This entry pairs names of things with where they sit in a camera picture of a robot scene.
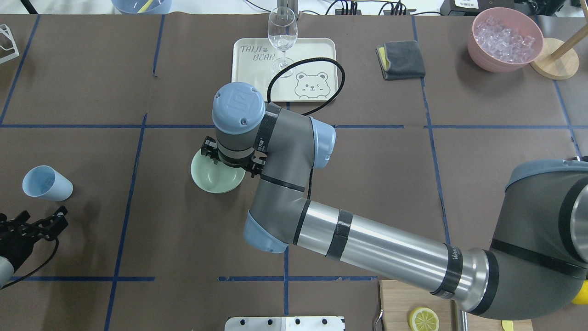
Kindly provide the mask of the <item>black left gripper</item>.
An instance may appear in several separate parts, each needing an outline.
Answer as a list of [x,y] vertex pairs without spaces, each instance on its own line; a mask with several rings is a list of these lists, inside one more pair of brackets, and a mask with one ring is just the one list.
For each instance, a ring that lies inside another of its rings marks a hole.
[[40,239],[51,240],[51,235],[60,235],[69,225],[65,216],[67,208],[62,205],[52,216],[42,220],[42,230],[37,223],[28,223],[30,214],[27,210],[20,212],[9,220],[0,217],[0,255],[6,258],[16,272],[31,255],[33,247]]

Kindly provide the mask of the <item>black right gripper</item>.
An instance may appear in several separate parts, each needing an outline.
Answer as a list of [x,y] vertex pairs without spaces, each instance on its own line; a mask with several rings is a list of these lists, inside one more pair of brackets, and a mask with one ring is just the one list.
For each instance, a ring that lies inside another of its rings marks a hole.
[[251,177],[261,175],[264,165],[266,163],[266,156],[256,157],[255,152],[246,152],[246,157],[241,159],[232,159],[225,155],[219,149],[219,144],[211,137],[206,137],[201,147],[201,155],[210,157],[215,164],[219,162],[231,168],[242,168],[246,172],[250,172]]

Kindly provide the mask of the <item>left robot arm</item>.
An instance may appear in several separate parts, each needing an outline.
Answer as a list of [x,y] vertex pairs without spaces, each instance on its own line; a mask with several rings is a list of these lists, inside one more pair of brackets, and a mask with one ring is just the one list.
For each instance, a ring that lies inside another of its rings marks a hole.
[[[67,208],[62,205],[52,215],[34,223],[28,222],[31,216],[27,210],[23,210],[13,219],[8,219],[3,213],[0,214],[0,282],[2,289],[31,277],[55,257],[60,243],[57,237],[68,226],[65,218],[67,213]],[[34,245],[41,239],[54,242],[50,257],[25,276],[10,281],[15,272],[31,256]]]

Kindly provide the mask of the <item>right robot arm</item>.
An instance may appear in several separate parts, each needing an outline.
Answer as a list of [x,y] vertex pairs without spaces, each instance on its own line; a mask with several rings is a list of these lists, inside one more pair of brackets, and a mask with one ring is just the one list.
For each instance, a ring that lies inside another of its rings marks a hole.
[[216,138],[201,153],[259,175],[244,239],[259,250],[290,245],[403,281],[462,311],[521,320],[570,303],[587,276],[587,163],[536,160],[516,167],[491,247],[463,251],[304,196],[336,132],[325,122],[266,103],[231,82],[214,96]]

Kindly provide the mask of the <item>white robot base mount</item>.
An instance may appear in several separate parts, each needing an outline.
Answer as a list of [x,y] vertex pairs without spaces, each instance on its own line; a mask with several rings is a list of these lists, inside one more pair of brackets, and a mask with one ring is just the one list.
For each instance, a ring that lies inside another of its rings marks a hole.
[[225,331],[345,331],[339,316],[266,316],[229,318]]

